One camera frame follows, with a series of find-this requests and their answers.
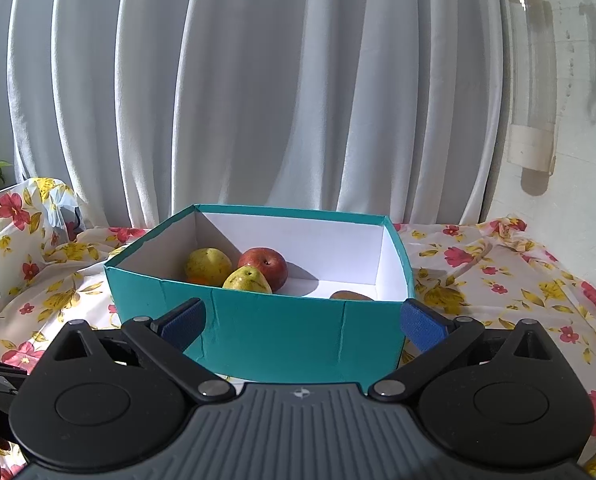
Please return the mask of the yellow pear with marks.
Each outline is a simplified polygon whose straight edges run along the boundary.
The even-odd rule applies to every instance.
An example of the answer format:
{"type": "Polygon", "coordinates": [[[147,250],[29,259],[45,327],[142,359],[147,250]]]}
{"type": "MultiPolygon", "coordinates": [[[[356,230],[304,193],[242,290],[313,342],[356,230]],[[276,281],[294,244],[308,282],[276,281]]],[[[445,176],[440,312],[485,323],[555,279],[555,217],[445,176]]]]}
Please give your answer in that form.
{"type": "Polygon", "coordinates": [[[263,273],[254,266],[241,266],[228,275],[222,287],[224,289],[243,290],[244,292],[258,292],[270,294],[271,286],[263,273]]]}

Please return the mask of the orange tangerine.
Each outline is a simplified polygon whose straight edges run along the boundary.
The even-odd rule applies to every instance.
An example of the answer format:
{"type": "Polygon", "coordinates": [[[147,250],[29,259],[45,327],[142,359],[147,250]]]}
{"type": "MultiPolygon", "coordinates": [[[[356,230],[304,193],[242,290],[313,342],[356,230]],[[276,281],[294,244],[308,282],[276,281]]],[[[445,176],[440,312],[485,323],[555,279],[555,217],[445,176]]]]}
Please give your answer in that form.
{"type": "Polygon", "coordinates": [[[194,284],[194,285],[201,285],[201,286],[209,286],[210,283],[206,280],[206,278],[203,278],[202,276],[187,276],[187,278],[185,278],[185,281],[187,281],[187,283],[189,284],[194,284]]]}

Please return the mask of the yellow-green pear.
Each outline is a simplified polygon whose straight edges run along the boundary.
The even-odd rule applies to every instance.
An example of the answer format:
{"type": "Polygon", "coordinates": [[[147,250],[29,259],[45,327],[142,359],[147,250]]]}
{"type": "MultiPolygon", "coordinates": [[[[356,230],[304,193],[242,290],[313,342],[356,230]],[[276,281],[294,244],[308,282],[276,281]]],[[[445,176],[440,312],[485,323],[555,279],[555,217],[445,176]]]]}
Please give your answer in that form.
{"type": "Polygon", "coordinates": [[[233,263],[220,249],[206,247],[198,248],[188,256],[184,273],[187,276],[202,276],[210,283],[209,286],[221,287],[232,273],[233,263]]]}

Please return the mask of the white curtain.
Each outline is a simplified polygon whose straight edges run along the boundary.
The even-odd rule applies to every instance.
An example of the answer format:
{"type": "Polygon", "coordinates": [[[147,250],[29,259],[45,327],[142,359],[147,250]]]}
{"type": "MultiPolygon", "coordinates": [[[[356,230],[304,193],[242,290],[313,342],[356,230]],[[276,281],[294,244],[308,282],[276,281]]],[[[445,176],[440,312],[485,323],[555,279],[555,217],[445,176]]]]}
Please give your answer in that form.
{"type": "Polygon", "coordinates": [[[499,0],[0,0],[7,181],[97,226],[194,203],[479,219],[499,0]]]}

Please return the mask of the red apple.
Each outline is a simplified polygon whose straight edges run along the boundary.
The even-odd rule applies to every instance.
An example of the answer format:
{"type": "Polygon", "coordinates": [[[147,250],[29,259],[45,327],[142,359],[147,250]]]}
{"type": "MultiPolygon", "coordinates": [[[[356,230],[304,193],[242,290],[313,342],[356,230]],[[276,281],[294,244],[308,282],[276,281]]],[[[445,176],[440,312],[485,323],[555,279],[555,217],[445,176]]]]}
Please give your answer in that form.
{"type": "Polygon", "coordinates": [[[272,292],[280,290],[288,278],[288,264],[276,250],[268,247],[254,247],[243,252],[239,266],[253,266],[266,278],[272,292]]]}

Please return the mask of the teal cardboard box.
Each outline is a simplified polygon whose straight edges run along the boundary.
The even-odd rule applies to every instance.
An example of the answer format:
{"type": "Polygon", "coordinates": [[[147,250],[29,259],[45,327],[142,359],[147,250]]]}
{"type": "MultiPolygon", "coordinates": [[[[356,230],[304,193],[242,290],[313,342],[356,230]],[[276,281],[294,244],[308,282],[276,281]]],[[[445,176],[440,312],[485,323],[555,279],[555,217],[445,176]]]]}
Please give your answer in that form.
{"type": "Polygon", "coordinates": [[[369,386],[398,366],[402,302],[413,270],[383,216],[262,206],[196,204],[106,262],[121,320],[159,318],[191,298],[206,326],[186,353],[214,373],[254,382],[357,382],[369,386]],[[254,247],[288,264],[273,294],[189,284],[184,266],[198,248],[237,260],[254,247]],[[331,300],[352,290],[371,301],[331,300]]]}

